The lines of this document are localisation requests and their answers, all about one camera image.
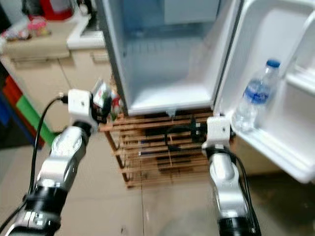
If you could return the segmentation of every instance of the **door shelf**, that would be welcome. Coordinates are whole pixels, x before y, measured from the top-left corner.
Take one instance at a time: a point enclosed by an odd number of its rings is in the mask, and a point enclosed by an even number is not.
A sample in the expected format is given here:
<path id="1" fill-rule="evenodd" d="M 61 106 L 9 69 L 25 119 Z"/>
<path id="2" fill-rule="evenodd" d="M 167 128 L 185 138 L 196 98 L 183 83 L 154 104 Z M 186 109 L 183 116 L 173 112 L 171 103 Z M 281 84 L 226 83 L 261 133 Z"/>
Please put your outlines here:
<path id="1" fill-rule="evenodd" d="M 268 156 L 275 164 L 281 166 L 289 175 L 301 183 L 308 183 L 314 178 L 315 163 L 305 162 L 303 156 L 295 153 L 290 147 L 264 130 L 255 129 L 251 133 L 236 131 L 249 145 Z"/>
<path id="2" fill-rule="evenodd" d="M 287 74 L 285 78 L 291 85 L 315 96 L 315 70 L 296 66 L 294 72 Z"/>

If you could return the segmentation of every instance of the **wooden slat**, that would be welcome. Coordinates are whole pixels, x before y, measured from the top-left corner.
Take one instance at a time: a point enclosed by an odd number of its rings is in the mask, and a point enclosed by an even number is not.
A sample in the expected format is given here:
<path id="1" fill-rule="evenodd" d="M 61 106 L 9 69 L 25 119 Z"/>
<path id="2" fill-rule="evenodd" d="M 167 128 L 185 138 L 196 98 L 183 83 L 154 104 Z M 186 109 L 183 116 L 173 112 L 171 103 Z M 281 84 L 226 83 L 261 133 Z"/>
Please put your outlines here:
<path id="1" fill-rule="evenodd" d="M 206 122 L 207 117 L 204 118 L 197 118 L 196 122 Z M 149 128 L 158 128 L 158 127 L 166 127 L 166 126 L 173 126 L 173 125 L 184 125 L 190 124 L 190 119 L 184 120 L 175 120 L 175 121 L 165 121 L 165 122 L 157 122 L 157 123 L 145 123 L 145 124 L 126 124 L 126 125 L 102 125 L 99 127 L 100 132 L 105 131 L 120 131 L 120 130 L 130 130 L 130 129 L 149 129 Z"/>
<path id="2" fill-rule="evenodd" d="M 190 136 L 190 132 L 183 132 L 183 133 L 172 133 L 172 137 L 173 138 L 179 138 L 179 137 L 187 137 Z M 164 135 L 163 134 L 159 134 L 159 135 L 152 135 L 152 136 L 144 136 L 144 135 L 140 135 L 140 136 L 135 136 L 135 135 L 128 135 L 126 137 L 124 137 L 124 141 L 153 141 L 153 140 L 159 140 L 159 139 L 163 139 L 164 140 Z"/>
<path id="3" fill-rule="evenodd" d="M 169 159 L 169 161 L 170 161 L 170 165 L 171 165 L 171 167 L 173 166 L 173 161 L 172 161 L 172 158 L 171 158 L 171 155 L 170 155 L 170 151 L 168 151 L 168 159 Z"/>
<path id="4" fill-rule="evenodd" d="M 191 144 L 191 139 L 183 139 L 183 140 L 174 140 L 171 144 L 172 145 L 179 145 L 179 144 Z M 124 144 L 121 143 L 120 147 L 124 149 L 134 149 L 134 148 L 149 148 L 149 147 L 159 147 L 165 146 L 165 142 L 150 142 L 150 143 L 132 143 L 132 144 Z"/>
<path id="5" fill-rule="evenodd" d="M 164 164 L 164 165 L 144 165 L 138 167 L 129 167 L 121 169 L 121 173 L 133 173 L 133 172 L 141 172 L 141 171 L 154 171 L 159 169 L 178 169 L 178 168 L 189 168 L 189 167 L 197 167 L 197 166 L 208 166 L 209 162 L 207 159 L 200 159 L 197 161 L 191 161 L 189 163 L 180 163 L 180 164 Z"/>
<path id="6" fill-rule="evenodd" d="M 120 131 L 121 136 L 125 135 L 139 135 L 139 133 L 142 133 L 141 130 L 127 130 L 127 131 Z"/>
<path id="7" fill-rule="evenodd" d="M 126 160 L 150 160 L 159 157 L 167 157 L 168 155 L 171 156 L 186 156 L 186 155 L 198 155 L 201 154 L 201 150 L 183 150 L 183 151 L 173 151 L 168 154 L 168 152 L 163 153 L 154 153 L 154 154 L 143 154 L 141 156 L 137 155 L 127 155 Z"/>
<path id="8" fill-rule="evenodd" d="M 208 182 L 210 183 L 209 173 L 204 170 L 198 173 L 186 173 L 181 174 L 180 176 L 160 176 L 151 179 L 135 179 L 130 182 L 127 182 L 127 187 L 140 187 L 140 186 L 155 186 L 160 184 L 174 184 L 181 182 Z"/>
<path id="9" fill-rule="evenodd" d="M 151 159 L 150 161 L 139 161 L 139 162 L 133 162 L 132 167 L 140 167 L 140 166 L 151 166 L 155 167 L 156 169 L 160 168 L 161 165 L 173 165 L 175 163 L 185 163 L 185 162 L 191 162 L 191 161 L 206 161 L 208 163 L 208 160 L 203 156 L 190 156 L 190 157 L 181 157 L 181 158 L 172 158 L 172 163 L 170 163 L 169 159 L 165 160 L 156 160 Z"/>
<path id="10" fill-rule="evenodd" d="M 167 120 L 179 120 L 179 119 L 191 119 L 194 118 L 201 118 L 201 117 L 209 117 L 212 116 L 212 113 L 198 113 L 198 114 L 191 114 L 191 115 L 181 115 L 175 117 L 158 117 L 158 118 L 124 118 L 116 120 L 114 125 L 119 124 L 139 124 L 139 123 L 152 123 L 152 122 L 161 122 Z"/>
<path id="11" fill-rule="evenodd" d="M 174 169 L 174 170 L 169 170 L 168 172 L 161 172 L 160 170 L 152 170 L 152 171 L 143 171 L 141 174 L 140 173 L 133 173 L 129 174 L 134 177 L 134 179 L 138 178 L 140 179 L 140 176 L 142 176 L 142 179 L 149 179 L 149 178 L 156 178 L 156 177 L 163 177 L 167 175 L 174 175 L 174 176 L 180 176 L 181 174 L 186 175 L 186 174 L 193 174 L 193 173 L 209 173 L 209 165 L 202 165 L 194 168 L 182 168 L 182 169 Z"/>
<path id="12" fill-rule="evenodd" d="M 193 148 L 200 148 L 201 144 L 183 144 L 183 145 L 179 145 L 178 147 L 182 148 L 182 149 L 193 149 Z M 168 147 L 167 146 L 163 146 L 163 147 L 145 147 L 142 149 L 129 149 L 129 150 L 125 150 L 125 149 L 119 149 L 118 151 L 114 152 L 114 155 L 124 155 L 126 154 L 126 152 L 128 152 L 128 155 L 130 154 L 138 154 L 139 152 L 143 153 L 143 152 L 160 152 L 160 151 L 168 151 Z"/>

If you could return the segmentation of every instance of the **bottle label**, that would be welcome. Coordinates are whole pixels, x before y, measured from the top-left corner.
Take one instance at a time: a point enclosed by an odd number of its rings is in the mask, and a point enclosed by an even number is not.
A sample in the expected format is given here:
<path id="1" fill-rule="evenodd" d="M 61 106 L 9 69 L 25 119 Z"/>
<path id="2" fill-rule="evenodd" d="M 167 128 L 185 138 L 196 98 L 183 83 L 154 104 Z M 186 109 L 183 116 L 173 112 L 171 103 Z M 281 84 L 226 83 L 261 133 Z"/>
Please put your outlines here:
<path id="1" fill-rule="evenodd" d="M 244 91 L 244 96 L 253 104 L 264 104 L 268 100 L 269 93 L 252 91 L 247 87 Z"/>

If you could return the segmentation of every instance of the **black cable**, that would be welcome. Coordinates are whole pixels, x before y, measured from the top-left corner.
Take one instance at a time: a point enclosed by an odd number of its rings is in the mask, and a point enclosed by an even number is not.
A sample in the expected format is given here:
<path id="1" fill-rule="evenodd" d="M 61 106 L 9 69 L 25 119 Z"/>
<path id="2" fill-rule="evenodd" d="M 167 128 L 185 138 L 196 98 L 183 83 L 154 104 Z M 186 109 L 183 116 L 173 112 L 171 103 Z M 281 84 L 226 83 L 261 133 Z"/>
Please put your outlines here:
<path id="1" fill-rule="evenodd" d="M 38 143 L 39 143 L 39 137 L 40 137 L 40 131 L 41 128 L 43 126 L 43 122 L 44 122 L 44 118 L 45 115 L 48 111 L 48 109 L 50 108 L 50 106 L 56 102 L 56 101 L 62 101 L 63 103 L 67 103 L 67 96 L 64 95 L 60 95 L 56 98 L 54 98 L 53 100 L 51 100 L 48 105 L 46 106 L 44 112 L 42 113 L 39 123 L 38 123 L 38 127 L 37 127 L 37 134 L 36 134 L 36 138 L 35 138 L 35 143 L 34 143 L 34 148 L 33 148 L 33 155 L 32 155 L 32 160 L 31 160 L 31 177 L 30 177 L 30 185 L 29 185 L 29 191 L 28 194 L 30 194 L 33 189 L 34 189 L 34 180 L 35 180 L 35 166 L 36 166 L 36 156 L 37 156 L 37 149 L 38 149 Z M 2 223 L 1 227 L 0 227 L 0 234 L 1 232 L 4 230 L 4 228 L 6 227 L 6 225 L 12 220 L 12 218 L 24 207 L 25 203 L 27 201 L 27 197 L 23 198 L 22 203 L 14 210 L 14 212 L 12 212 L 9 217 Z"/>
<path id="2" fill-rule="evenodd" d="M 37 133 L 36 133 L 36 138 L 35 138 L 35 144 L 34 144 L 34 149 L 33 149 L 33 155 L 31 158 L 31 177 L 30 177 L 30 186 L 29 186 L 29 191 L 28 194 L 30 194 L 33 189 L 34 189 L 34 180 L 35 180 L 35 166 L 36 166 L 36 156 L 37 156 L 37 149 L 38 149 L 38 143 L 39 143 L 39 137 L 40 137 L 40 130 L 41 127 L 43 125 L 44 122 L 44 118 L 45 115 L 49 109 L 49 107 L 56 101 L 61 100 L 62 97 L 58 96 L 56 98 L 54 98 L 53 100 L 51 100 L 48 105 L 46 106 L 44 112 L 42 113 L 39 123 L 38 123 L 38 127 L 37 127 Z"/>
<path id="3" fill-rule="evenodd" d="M 168 128 L 167 131 L 164 133 L 164 142 L 169 151 L 181 151 L 182 149 L 179 146 L 168 144 L 168 134 L 182 133 L 187 131 L 190 131 L 190 136 L 194 143 L 205 142 L 207 125 L 199 123 L 199 125 L 197 126 L 196 119 L 192 117 L 190 125 L 173 125 Z"/>
<path id="4" fill-rule="evenodd" d="M 243 173 L 243 176 L 244 176 L 243 179 L 244 179 L 244 182 L 245 182 L 245 181 L 247 181 L 246 172 L 242 171 L 242 173 Z M 260 227 L 259 227 L 259 223 L 258 223 L 258 220 L 257 220 L 257 216 L 256 216 L 255 211 L 254 211 L 253 206 L 252 206 L 252 199 L 251 199 L 251 194 L 249 192 L 249 189 L 247 189 L 245 191 L 244 186 L 243 186 L 243 182 L 242 182 L 241 179 L 239 179 L 239 184 L 240 184 L 241 190 L 242 190 L 242 192 L 243 192 L 243 194 L 245 196 L 246 205 L 247 205 L 247 208 L 248 208 L 248 210 L 250 212 L 250 220 L 251 220 L 252 225 L 253 225 L 253 227 L 255 229 L 255 232 L 256 232 L 255 235 L 261 236 L 261 232 L 260 232 Z"/>

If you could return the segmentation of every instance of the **red container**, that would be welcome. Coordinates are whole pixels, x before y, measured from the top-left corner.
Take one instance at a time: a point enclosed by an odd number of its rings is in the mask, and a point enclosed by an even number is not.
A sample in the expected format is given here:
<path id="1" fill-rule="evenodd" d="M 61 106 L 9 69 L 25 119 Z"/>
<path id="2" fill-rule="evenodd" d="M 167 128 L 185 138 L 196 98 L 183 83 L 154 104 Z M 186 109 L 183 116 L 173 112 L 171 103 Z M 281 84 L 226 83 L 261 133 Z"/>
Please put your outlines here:
<path id="1" fill-rule="evenodd" d="M 64 20 L 73 15 L 71 0 L 40 0 L 47 20 Z"/>

